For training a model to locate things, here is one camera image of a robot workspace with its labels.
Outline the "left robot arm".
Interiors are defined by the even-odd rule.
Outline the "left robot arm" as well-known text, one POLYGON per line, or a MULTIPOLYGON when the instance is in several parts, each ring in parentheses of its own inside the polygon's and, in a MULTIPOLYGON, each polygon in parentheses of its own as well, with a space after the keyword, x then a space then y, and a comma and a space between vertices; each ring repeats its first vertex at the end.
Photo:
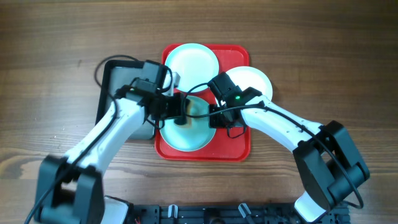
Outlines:
POLYGON ((182 93, 164 93, 156 86, 124 85, 96 126, 62 157, 41 163, 35 204, 25 222, 127 223, 132 205, 104 195, 103 176, 129 136, 148 116, 180 116, 182 93))

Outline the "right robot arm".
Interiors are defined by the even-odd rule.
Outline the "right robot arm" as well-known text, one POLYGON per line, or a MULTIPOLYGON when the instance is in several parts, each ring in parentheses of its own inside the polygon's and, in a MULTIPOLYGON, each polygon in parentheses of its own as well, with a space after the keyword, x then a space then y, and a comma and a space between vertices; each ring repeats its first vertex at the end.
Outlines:
POLYGON ((370 171, 347 129, 337 121, 326 125, 303 119, 274 104, 268 77, 259 72, 223 72, 208 83, 220 108, 217 122, 240 124, 268 135, 294 156, 304 193, 294 203, 297 215, 314 223, 358 187, 370 171))

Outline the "white round plate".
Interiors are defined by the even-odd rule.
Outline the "white round plate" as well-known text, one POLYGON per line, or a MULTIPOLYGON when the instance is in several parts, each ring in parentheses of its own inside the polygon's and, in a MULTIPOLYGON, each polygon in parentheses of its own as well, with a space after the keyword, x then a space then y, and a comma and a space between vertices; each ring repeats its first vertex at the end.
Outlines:
POLYGON ((255 96, 253 100, 249 100, 245 105, 253 105, 264 101, 266 106, 273 106, 272 97, 273 89, 269 78, 262 71, 248 66, 240 66, 229 69, 226 74, 229 79, 242 91, 249 87, 260 91, 261 96, 255 96))

